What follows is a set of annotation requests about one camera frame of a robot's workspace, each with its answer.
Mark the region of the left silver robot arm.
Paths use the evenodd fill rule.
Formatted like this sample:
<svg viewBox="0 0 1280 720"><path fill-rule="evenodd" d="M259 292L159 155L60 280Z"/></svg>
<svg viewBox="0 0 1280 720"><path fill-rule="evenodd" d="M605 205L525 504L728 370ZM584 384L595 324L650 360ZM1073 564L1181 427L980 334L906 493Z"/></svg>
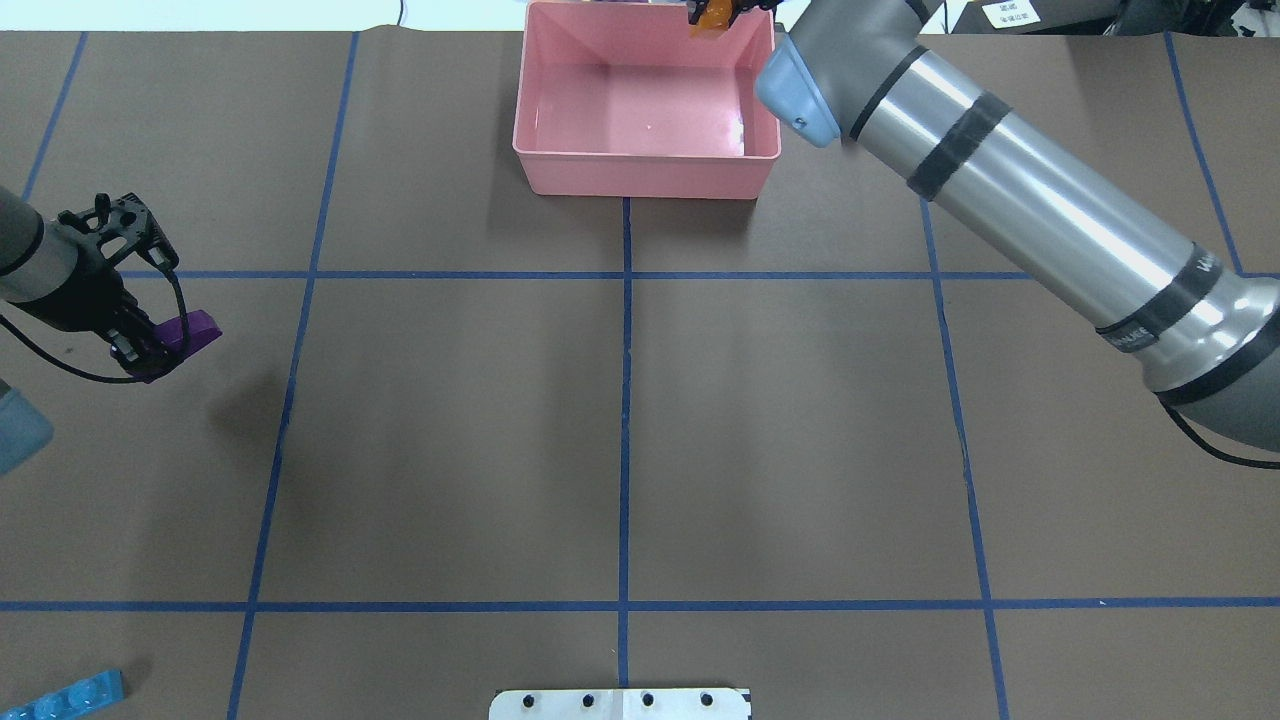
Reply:
<svg viewBox="0 0 1280 720"><path fill-rule="evenodd" d="M154 224L137 199L99 193L84 211L42 217L24 199L3 190L3 302L68 333L108 342L125 370L140 379L166 356L155 325L124 287L116 265L154 240Z"/></svg>

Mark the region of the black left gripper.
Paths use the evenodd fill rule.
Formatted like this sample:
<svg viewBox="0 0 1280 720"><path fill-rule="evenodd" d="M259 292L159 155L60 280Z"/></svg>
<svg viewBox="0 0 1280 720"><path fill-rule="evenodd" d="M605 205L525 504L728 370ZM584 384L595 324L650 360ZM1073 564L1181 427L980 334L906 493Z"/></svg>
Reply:
<svg viewBox="0 0 1280 720"><path fill-rule="evenodd" d="M129 351L151 346L151 323L102 255L60 258L47 270L45 322L64 332L93 332Z"/></svg>

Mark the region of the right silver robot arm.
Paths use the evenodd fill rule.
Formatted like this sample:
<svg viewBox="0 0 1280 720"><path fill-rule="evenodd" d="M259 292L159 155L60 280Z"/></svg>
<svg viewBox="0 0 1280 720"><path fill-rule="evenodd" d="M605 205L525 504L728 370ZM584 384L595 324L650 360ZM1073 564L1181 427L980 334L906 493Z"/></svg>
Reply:
<svg viewBox="0 0 1280 720"><path fill-rule="evenodd" d="M918 42L936 1L813 1L755 81L810 145L860 143L1139 364L1179 424L1279 447L1279 287L1245 278Z"/></svg>

